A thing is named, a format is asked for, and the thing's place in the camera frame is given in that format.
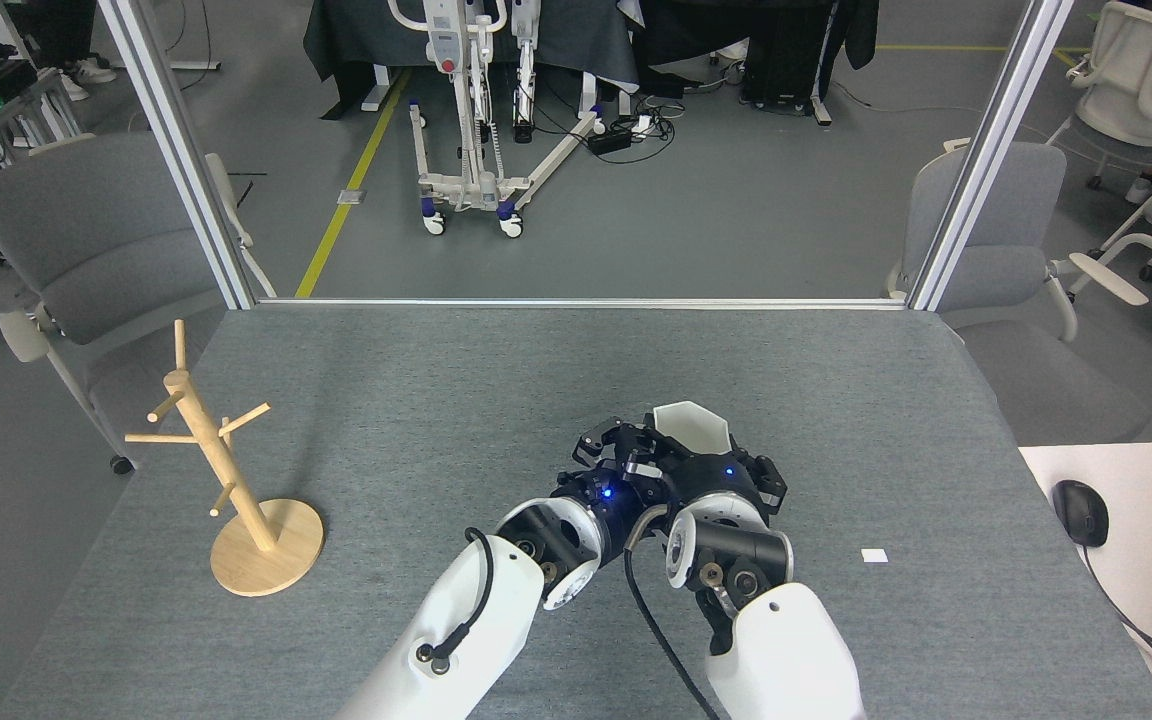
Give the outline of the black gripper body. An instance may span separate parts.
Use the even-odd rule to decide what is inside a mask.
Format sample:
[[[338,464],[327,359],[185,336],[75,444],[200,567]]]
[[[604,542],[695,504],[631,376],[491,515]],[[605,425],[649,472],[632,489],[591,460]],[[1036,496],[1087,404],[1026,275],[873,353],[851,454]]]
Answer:
[[[761,500],[753,478],[733,455],[694,455],[675,465],[675,493],[682,507],[700,498],[732,493],[748,501],[761,520],[768,507]]]
[[[558,497],[571,497],[593,514],[602,538],[602,561],[626,548],[634,524],[649,507],[622,475],[558,475]]]

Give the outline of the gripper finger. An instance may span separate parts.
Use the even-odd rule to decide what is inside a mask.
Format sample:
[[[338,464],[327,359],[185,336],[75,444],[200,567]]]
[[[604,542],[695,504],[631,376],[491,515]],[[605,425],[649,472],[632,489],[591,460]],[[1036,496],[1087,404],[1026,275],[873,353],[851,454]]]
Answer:
[[[675,437],[662,434],[657,429],[643,429],[643,438],[646,441],[643,457],[662,473],[673,473],[681,462],[698,455]]]
[[[781,506],[787,486],[774,461],[767,456],[755,456],[755,486],[765,506]]]
[[[669,503],[673,487],[667,473],[652,462],[628,460],[626,462],[626,482],[641,498],[643,503]]]
[[[586,430],[577,439],[577,462],[582,467],[594,467],[602,457],[612,457],[617,465],[626,465],[634,457],[647,455],[646,429],[630,420],[602,420],[598,427]]]

